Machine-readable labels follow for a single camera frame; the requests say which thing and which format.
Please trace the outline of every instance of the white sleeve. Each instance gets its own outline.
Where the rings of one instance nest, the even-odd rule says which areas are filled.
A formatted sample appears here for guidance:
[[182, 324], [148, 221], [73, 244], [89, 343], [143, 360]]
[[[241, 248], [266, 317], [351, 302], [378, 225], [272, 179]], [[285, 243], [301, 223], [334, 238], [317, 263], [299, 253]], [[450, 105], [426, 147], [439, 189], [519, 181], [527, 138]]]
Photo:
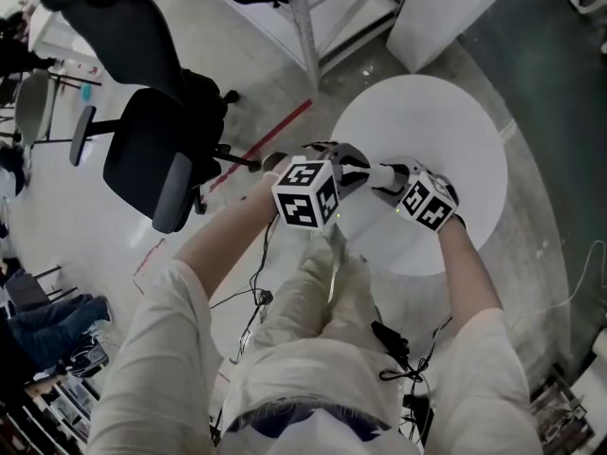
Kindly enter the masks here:
[[172, 261], [138, 307], [93, 413], [87, 453], [211, 453], [209, 402], [220, 362], [202, 284]]
[[459, 332], [439, 375], [428, 455], [541, 454], [523, 366], [504, 312], [485, 310]]

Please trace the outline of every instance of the black and white cube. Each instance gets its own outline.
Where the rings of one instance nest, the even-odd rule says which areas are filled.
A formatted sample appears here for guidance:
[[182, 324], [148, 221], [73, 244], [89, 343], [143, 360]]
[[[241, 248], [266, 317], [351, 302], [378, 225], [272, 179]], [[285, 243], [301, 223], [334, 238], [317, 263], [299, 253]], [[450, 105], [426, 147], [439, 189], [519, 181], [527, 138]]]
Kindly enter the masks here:
[[294, 157], [272, 187], [272, 193], [281, 217], [300, 229], [323, 230], [334, 219], [340, 204], [333, 164], [328, 160]]
[[411, 185], [396, 213], [432, 231], [438, 231], [457, 209], [445, 186], [427, 172], [412, 175]]

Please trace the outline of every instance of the white round table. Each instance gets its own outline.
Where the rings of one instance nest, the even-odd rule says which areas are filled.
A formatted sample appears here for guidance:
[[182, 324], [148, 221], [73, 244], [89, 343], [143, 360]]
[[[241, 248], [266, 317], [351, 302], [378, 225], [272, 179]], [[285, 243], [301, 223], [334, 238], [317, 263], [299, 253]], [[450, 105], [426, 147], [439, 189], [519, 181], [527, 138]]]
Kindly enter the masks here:
[[[332, 139], [371, 162], [410, 156], [444, 174], [477, 249], [495, 229], [506, 200], [504, 146], [481, 105], [454, 84], [428, 76], [380, 82], [350, 103]], [[409, 276], [445, 270], [437, 235], [397, 216], [368, 187], [342, 201], [338, 224], [349, 246], [380, 267]]]

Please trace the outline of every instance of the cable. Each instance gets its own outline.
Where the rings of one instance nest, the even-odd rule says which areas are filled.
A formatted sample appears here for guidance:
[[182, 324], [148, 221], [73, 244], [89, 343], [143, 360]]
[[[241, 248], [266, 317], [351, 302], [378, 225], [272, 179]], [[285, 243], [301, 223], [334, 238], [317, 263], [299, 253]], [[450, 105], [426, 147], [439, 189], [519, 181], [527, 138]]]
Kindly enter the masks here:
[[262, 261], [260, 262], [259, 268], [257, 268], [257, 271], [255, 273], [253, 273], [253, 275], [248, 279], [248, 286], [250, 286], [250, 289], [253, 292], [253, 296], [255, 297], [255, 305], [259, 304], [259, 302], [257, 300], [257, 296], [255, 295], [257, 293], [257, 280], [259, 279], [259, 275], [261, 274], [262, 270], [266, 266], [267, 250], [269, 248], [269, 242], [271, 239], [269, 237], [269, 232], [272, 229], [272, 225], [276, 221], [277, 217], [278, 217], [278, 214], [276, 214], [272, 218], [272, 220], [267, 224], [266, 233], [264, 234], [264, 250], [262, 253]]
[[[426, 379], [426, 376], [424, 374], [420, 374], [420, 376], [426, 383], [426, 389], [428, 390], [428, 400], [430, 401], [430, 384], [428, 383], [428, 379]], [[428, 419], [430, 418], [430, 409], [431, 408], [430, 408], [430, 403], [429, 403], [428, 409], [426, 409], [426, 420], [424, 420], [424, 427], [423, 427], [423, 429], [419, 430], [419, 438], [415, 442], [416, 445], [419, 444], [422, 437], [424, 436], [424, 433], [426, 432], [426, 428], [428, 427]]]
[[[419, 361], [417, 362], [417, 369], [414, 369], [409, 364], [409, 362], [407, 362], [406, 366], [403, 367], [403, 369], [405, 371], [404, 373], [394, 371], [391, 369], [386, 369], [386, 370], [383, 370], [381, 373], [379, 373], [379, 379], [381, 379], [382, 381], [394, 381], [395, 379], [399, 379], [399, 378], [407, 378], [407, 379], [413, 381], [413, 384], [411, 386], [411, 391], [410, 391], [411, 397], [415, 396], [415, 385], [417, 383], [425, 382], [426, 387], [428, 389], [428, 400], [430, 401], [430, 397], [431, 397], [430, 384], [428, 383], [428, 380], [422, 373], [424, 371], [426, 371], [430, 365], [430, 359], [432, 359], [432, 355], [434, 353], [434, 348], [436, 346], [436, 337], [445, 327], [447, 327], [451, 323], [452, 320], [453, 320], [453, 317], [449, 316], [443, 323], [440, 324], [440, 326], [438, 326], [436, 329], [434, 329], [434, 331], [432, 332], [432, 346], [430, 348], [430, 351], [428, 352], [428, 355], [426, 357], [421, 357], [419, 359]], [[414, 419], [413, 408], [410, 408], [409, 413], [410, 413], [409, 417], [411, 419]], [[426, 412], [426, 421], [424, 422], [424, 426], [422, 429], [419, 430], [420, 440], [421, 440], [421, 437], [426, 432], [429, 416], [430, 416], [430, 407], [429, 407], [428, 411]], [[414, 437], [414, 431], [415, 431], [415, 424], [412, 425], [411, 431], [409, 432], [409, 440], [411, 440], [411, 441], [413, 440], [413, 437]]]
[[230, 295], [230, 296], [229, 296], [229, 297], [227, 297], [226, 299], [223, 299], [223, 300], [219, 301], [218, 303], [216, 303], [215, 305], [213, 305], [213, 306], [211, 307], [211, 310], [212, 310], [213, 308], [215, 308], [215, 307], [218, 307], [218, 306], [219, 306], [219, 305], [221, 305], [222, 303], [225, 303], [226, 301], [229, 301], [229, 300], [233, 299], [234, 297], [238, 297], [239, 295], [244, 295], [245, 293], [248, 293], [248, 292], [250, 292], [250, 291], [251, 291], [251, 289], [249, 289], [249, 290], [244, 290], [244, 291], [242, 291], [242, 292], [237, 292], [237, 293], [234, 293], [233, 295]]
[[594, 251], [596, 245], [603, 246], [603, 259], [602, 259], [602, 266], [600, 269], [600, 287], [603, 290], [605, 288], [607, 288], [607, 283], [605, 283], [605, 259], [607, 258], [607, 246], [605, 245], [604, 241], [597, 239], [590, 246], [590, 250], [588, 251], [588, 256], [586, 256], [586, 263], [584, 264], [584, 268], [581, 270], [581, 275], [579, 277], [578, 284], [576, 285], [576, 288], [573, 290], [571, 297], [569, 297], [565, 301], [562, 301], [561, 303], [557, 303], [556, 305], [549, 306], [548, 308], [540, 310], [539, 312], [535, 312], [535, 315], [541, 315], [541, 314], [544, 314], [545, 312], [547, 312], [548, 310], [552, 310], [553, 308], [562, 307], [562, 306], [566, 305], [567, 303], [569, 303], [578, 294], [579, 288], [581, 287], [581, 283], [583, 282], [584, 277], [586, 276], [586, 270], [588, 269], [588, 264], [590, 263], [590, 258], [592, 256], [592, 252]]

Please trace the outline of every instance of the gray floor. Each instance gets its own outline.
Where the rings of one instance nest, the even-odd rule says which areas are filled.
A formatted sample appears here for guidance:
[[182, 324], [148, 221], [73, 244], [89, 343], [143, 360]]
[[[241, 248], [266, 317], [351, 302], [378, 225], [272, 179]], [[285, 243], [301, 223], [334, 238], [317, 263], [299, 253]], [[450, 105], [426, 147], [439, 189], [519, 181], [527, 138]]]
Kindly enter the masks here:
[[[569, 284], [591, 244], [607, 239], [607, 65], [600, 12], [583, 18], [567, 0], [499, 0], [461, 38], [502, 94], [542, 173], [562, 237]], [[605, 325], [597, 247], [572, 302], [576, 373]]]

